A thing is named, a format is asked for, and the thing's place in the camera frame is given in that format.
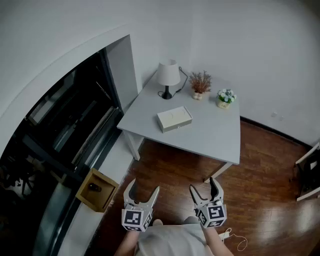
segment baseboard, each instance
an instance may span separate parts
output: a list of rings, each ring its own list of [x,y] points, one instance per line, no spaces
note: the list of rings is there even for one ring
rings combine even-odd
[[[246,122],[246,123],[248,123],[248,124],[251,124],[251,125],[260,127],[260,128],[262,128],[262,129],[267,130],[267,131],[269,131],[269,132],[272,132],[272,133],[274,133],[274,134],[276,134],[276,135],[282,136],[282,137],[286,138],[287,140],[290,140],[290,141],[292,141],[292,142],[294,142],[294,143],[297,143],[297,144],[299,144],[299,145],[304,146],[307,150],[310,150],[310,149],[312,148],[312,146],[310,146],[310,145],[302,142],[301,140],[298,140],[298,139],[296,139],[296,138],[294,138],[294,137],[291,137],[290,135],[287,135],[287,134],[285,134],[285,133],[283,133],[283,132],[281,132],[281,131],[278,131],[278,130],[276,130],[276,129],[273,129],[273,128],[271,128],[271,127],[269,127],[269,126],[266,126],[266,125],[264,125],[264,124],[262,124],[262,123],[253,121],[253,120],[248,119],[248,118],[243,117],[243,116],[240,116],[240,120],[243,121],[243,122]]]

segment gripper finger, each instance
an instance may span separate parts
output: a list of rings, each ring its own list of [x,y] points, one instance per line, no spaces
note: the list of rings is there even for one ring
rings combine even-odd
[[[150,196],[149,200],[147,202],[140,202],[139,203],[139,206],[141,207],[150,207],[150,208],[153,208],[155,203],[156,203],[156,200],[158,198],[158,195],[159,195],[159,191],[160,191],[160,187],[157,186],[152,195]]]
[[[210,185],[211,185],[211,201],[217,201],[224,199],[224,190],[220,186],[219,182],[216,181],[214,178],[210,177]]]
[[[208,199],[203,199],[193,185],[190,185],[189,189],[192,200],[197,205],[197,208],[202,207],[203,205],[208,204],[210,202],[210,200]]]
[[[130,184],[126,187],[125,191],[123,192],[123,199],[124,199],[124,207],[127,204],[136,205],[136,202],[131,197],[134,197],[135,187],[136,187],[136,179],[130,182]]]

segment white table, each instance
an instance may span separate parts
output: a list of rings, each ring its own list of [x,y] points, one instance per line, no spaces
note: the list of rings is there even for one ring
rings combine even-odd
[[[186,76],[180,73],[181,82],[170,86],[173,95],[181,88]],[[117,127],[123,130],[125,139],[134,158],[139,161],[138,141],[143,138],[163,143],[181,150],[201,156],[223,161],[218,170],[204,179],[220,175],[232,164],[238,165],[240,160],[240,113],[236,99],[229,109],[216,106],[217,91],[223,89],[219,84],[211,85],[202,100],[192,98],[189,80],[182,91],[171,99],[158,96],[158,91],[165,87],[158,84],[156,74],[134,100]],[[191,113],[191,124],[162,133],[157,123],[157,113],[185,106]]]

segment lamp cord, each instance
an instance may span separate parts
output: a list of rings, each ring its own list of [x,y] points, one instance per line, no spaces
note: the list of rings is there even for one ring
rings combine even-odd
[[[175,93],[172,95],[171,99],[176,95],[176,93],[179,93],[179,92],[185,87],[186,82],[187,82],[187,80],[188,80],[187,74],[186,74],[185,72],[183,72],[183,70],[182,70],[182,68],[181,68],[180,66],[179,66],[179,70],[180,70],[182,73],[184,73],[184,75],[186,76],[186,79],[185,79],[185,81],[184,81],[183,86],[182,86],[179,90],[176,90],[176,91],[175,91]],[[158,96],[159,96],[159,97],[162,97],[162,94],[159,94],[159,93],[164,94],[165,92],[162,91],[162,90],[158,91]]]
[[[229,227],[229,228],[224,232],[224,236],[223,236],[223,239],[222,239],[223,243],[225,243],[226,233],[227,233],[228,231],[229,231],[229,234],[230,234],[231,231],[232,231],[231,227]],[[233,233],[232,235],[229,235],[228,237],[230,238],[230,237],[232,237],[232,236],[235,236],[235,237],[237,237],[237,238],[244,238],[244,240],[242,240],[242,241],[238,244],[238,246],[237,246],[238,252],[242,252],[244,249],[247,248],[248,239],[246,239],[244,236],[236,235],[236,234],[234,234],[234,233]],[[245,247],[244,247],[243,249],[239,250],[239,245],[241,245],[243,242],[246,242]]]

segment small flower pot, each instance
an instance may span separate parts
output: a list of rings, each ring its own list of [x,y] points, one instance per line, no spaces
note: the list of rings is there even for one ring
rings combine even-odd
[[[203,96],[203,93],[194,92],[192,98],[200,101],[200,100],[202,100],[202,96]]]
[[[221,99],[217,98],[216,99],[216,105],[221,108],[227,110],[230,107],[230,103],[224,102]]]

